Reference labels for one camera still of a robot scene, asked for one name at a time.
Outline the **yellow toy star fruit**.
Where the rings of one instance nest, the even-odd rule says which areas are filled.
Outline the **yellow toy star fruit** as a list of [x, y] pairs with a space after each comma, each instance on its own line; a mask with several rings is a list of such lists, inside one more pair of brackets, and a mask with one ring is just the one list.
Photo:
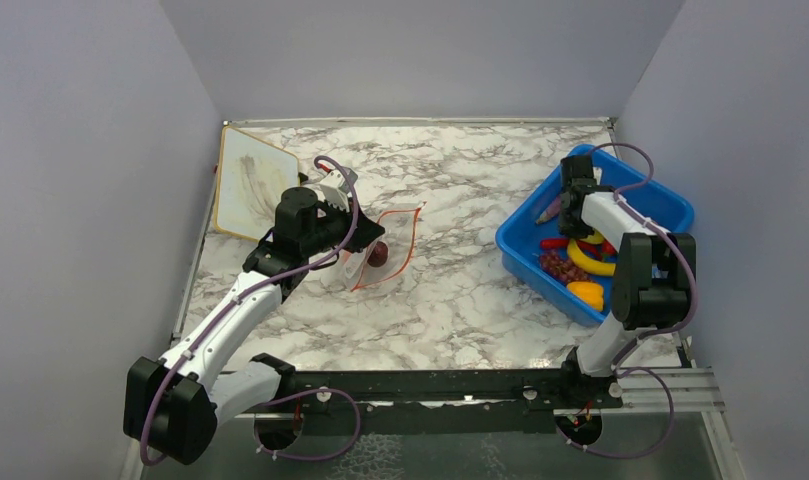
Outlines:
[[582, 242], [591, 245], [600, 245], [606, 241], [605, 237], [598, 231], [581, 239]]

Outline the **brown toy plum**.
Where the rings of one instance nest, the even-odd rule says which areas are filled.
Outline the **brown toy plum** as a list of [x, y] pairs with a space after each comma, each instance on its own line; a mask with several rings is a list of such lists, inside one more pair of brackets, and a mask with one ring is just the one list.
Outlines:
[[372, 268], [380, 268], [388, 262], [389, 247], [384, 241], [378, 241], [367, 255], [366, 263]]

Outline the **clear orange zip bag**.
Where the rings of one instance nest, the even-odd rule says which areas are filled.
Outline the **clear orange zip bag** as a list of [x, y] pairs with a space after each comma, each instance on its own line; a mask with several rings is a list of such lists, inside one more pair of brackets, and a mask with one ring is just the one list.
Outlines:
[[417, 222], [424, 206], [424, 202], [403, 204], [379, 214], [375, 221], [385, 232], [366, 250], [344, 253], [341, 272], [348, 290], [388, 281], [405, 270], [413, 256]]

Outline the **yellow toy banana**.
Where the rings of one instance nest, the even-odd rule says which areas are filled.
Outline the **yellow toy banana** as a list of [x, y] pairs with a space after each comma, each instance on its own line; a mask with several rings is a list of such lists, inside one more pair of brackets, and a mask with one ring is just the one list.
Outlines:
[[599, 251], [594, 245], [570, 239], [566, 251], [568, 258], [590, 275], [613, 277], [615, 274], [616, 264], [596, 258]]

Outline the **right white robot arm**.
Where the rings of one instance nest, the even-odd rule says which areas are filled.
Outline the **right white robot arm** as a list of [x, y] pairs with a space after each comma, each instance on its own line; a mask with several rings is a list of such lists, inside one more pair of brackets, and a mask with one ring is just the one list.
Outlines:
[[575, 248], [599, 234], [617, 252], [610, 312], [596, 332], [576, 347], [557, 380], [559, 398], [580, 407], [611, 381], [623, 361], [649, 337], [677, 331], [697, 310], [697, 241], [671, 232], [631, 206], [622, 190], [599, 183], [589, 154], [560, 163], [558, 231]]

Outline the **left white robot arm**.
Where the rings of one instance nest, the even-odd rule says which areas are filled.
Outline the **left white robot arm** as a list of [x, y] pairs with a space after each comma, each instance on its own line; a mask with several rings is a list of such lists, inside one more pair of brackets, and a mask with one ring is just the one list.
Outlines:
[[207, 449], [218, 426], [253, 403], [270, 410], [293, 401], [284, 363], [253, 361], [222, 377], [227, 361], [252, 330], [277, 310], [306, 275], [360, 253], [384, 234], [352, 196], [323, 199], [305, 187], [284, 191], [273, 227], [247, 256], [228, 294], [191, 334], [159, 359], [137, 359], [127, 372], [123, 432], [139, 443], [146, 466], [165, 458], [184, 465]]

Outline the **purple toy eggplant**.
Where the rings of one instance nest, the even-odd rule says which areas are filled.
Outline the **purple toy eggplant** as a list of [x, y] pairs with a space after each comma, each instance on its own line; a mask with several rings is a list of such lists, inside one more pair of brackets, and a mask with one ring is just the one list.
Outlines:
[[562, 210], [562, 201], [559, 198], [552, 200], [549, 205], [539, 214], [535, 220], [536, 225], [545, 224], [555, 217], [558, 217]]

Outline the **red toy chili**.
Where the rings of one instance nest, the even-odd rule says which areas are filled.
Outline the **red toy chili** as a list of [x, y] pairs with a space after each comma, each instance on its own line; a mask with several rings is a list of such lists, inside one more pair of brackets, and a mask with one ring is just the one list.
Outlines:
[[599, 253], [602, 260], [610, 259], [618, 254], [617, 250], [607, 240], [603, 240], [599, 245]]
[[543, 251], [565, 249], [568, 246], [569, 239], [565, 237], [545, 238], [539, 242], [539, 247]]

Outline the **white board yellow rim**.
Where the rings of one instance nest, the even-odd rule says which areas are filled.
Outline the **white board yellow rim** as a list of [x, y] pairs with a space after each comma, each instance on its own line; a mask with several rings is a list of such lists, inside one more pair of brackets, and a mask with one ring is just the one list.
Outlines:
[[282, 193], [300, 184], [299, 159], [243, 130], [222, 130], [213, 227], [258, 240], [274, 226]]

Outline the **purple toy grapes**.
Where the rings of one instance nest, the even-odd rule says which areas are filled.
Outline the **purple toy grapes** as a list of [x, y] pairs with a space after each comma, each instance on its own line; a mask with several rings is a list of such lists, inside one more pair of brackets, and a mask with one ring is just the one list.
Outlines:
[[548, 250], [538, 257], [540, 268], [562, 285], [573, 282], [591, 282], [587, 272], [572, 260], [562, 258], [556, 250]]

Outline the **blue plastic bin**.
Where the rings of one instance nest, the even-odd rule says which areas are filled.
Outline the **blue plastic bin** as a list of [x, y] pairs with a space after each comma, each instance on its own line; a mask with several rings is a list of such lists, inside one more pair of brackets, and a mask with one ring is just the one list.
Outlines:
[[591, 145], [574, 148], [498, 229], [504, 267], [572, 320], [638, 333], [688, 318], [691, 205]]

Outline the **orange toy bell pepper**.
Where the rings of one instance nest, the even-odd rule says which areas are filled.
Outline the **orange toy bell pepper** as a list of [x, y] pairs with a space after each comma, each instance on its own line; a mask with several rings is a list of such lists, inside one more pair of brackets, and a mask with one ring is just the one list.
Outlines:
[[604, 288], [592, 281], [574, 281], [566, 285], [568, 291], [595, 311], [602, 312], [605, 307]]

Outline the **aluminium frame rail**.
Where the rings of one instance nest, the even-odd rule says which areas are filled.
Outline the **aluminium frame rail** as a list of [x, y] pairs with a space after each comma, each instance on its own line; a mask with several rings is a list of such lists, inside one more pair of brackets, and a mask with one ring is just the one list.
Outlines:
[[667, 413], [669, 399], [676, 413], [725, 412], [727, 410], [718, 382], [709, 368], [660, 368], [651, 374], [631, 373], [618, 381], [622, 410], [631, 413]]

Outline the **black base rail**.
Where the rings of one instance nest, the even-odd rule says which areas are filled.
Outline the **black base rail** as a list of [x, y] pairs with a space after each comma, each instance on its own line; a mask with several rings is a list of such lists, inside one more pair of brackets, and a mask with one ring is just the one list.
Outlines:
[[274, 398], [246, 407], [262, 433], [299, 436], [553, 434], [559, 414], [618, 409], [614, 377], [576, 367], [309, 371], [284, 374]]

